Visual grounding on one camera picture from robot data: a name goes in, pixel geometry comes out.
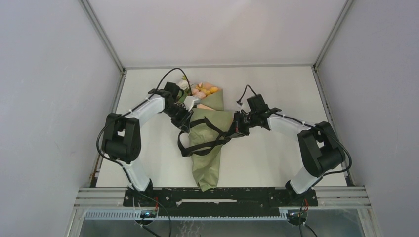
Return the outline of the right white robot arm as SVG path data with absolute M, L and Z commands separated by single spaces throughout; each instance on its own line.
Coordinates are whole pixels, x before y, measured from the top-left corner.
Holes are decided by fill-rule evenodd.
M 311 125 L 285 115 L 280 109 L 255 110 L 248 113 L 236 111 L 226 137 L 229 139 L 248 136 L 250 129 L 262 127 L 294 138 L 299 144 L 303 167 L 286 184 L 286 201 L 299 205 L 305 193 L 343 162 L 349 161 L 346 172 L 352 165 L 347 148 L 339 141 L 332 126 L 326 122 Z

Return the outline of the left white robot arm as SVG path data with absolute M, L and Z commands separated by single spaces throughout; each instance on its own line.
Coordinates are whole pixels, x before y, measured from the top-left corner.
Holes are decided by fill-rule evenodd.
M 96 139 L 96 149 L 102 158 L 121 167 L 128 186 L 137 191 L 135 199 L 141 205 L 148 206 L 155 198 L 150 189 L 152 181 L 138 158 L 142 147 L 141 127 L 154 115 L 164 113 L 175 127 L 188 132 L 192 109 L 199 102 L 195 96 L 186 96 L 182 103 L 177 103 L 171 92 L 152 89 L 142 102 L 126 113 L 107 115 Z

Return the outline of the orange wrapping paper sheet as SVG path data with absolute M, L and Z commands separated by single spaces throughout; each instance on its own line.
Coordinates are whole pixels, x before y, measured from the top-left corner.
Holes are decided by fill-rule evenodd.
M 224 108 L 223 90 L 208 95 L 193 109 L 189 147 L 192 149 L 192 175 L 201 191 L 217 187 L 221 148 L 233 121 L 233 113 Z

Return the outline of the yellow fake flower stem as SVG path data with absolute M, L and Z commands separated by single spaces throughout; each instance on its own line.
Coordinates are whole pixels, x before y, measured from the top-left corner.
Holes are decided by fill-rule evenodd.
M 200 83 L 196 86 L 199 92 L 203 92 L 205 95 L 211 95 L 220 91 L 219 87 L 211 84 L 211 83 Z

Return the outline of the pink fake flower stem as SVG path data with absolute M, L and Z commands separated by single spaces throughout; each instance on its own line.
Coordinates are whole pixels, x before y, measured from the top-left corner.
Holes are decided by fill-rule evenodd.
M 201 91 L 201 90 L 199 90 L 197 88 L 193 88 L 192 89 L 192 95 L 195 96 L 195 97 L 197 97 L 197 98 L 199 98 L 199 99 L 204 99 L 207 96 L 204 91 Z

